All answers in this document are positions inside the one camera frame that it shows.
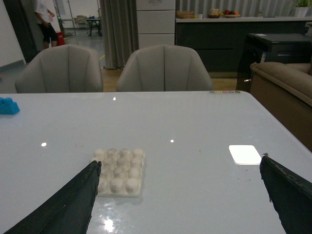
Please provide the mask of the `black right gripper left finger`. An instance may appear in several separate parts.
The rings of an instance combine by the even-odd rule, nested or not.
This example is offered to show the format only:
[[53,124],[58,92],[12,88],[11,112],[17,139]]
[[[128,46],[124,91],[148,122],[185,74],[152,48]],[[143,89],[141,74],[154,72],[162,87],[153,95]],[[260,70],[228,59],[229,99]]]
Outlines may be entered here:
[[101,162],[92,161],[7,234],[85,234],[98,194]]

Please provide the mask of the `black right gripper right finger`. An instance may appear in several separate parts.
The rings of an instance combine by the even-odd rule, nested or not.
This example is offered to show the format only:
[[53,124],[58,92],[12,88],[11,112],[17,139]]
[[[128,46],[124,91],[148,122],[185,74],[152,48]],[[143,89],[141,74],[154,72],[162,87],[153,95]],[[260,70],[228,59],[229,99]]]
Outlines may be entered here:
[[261,179],[287,234],[312,232],[312,183],[268,156],[260,162]]

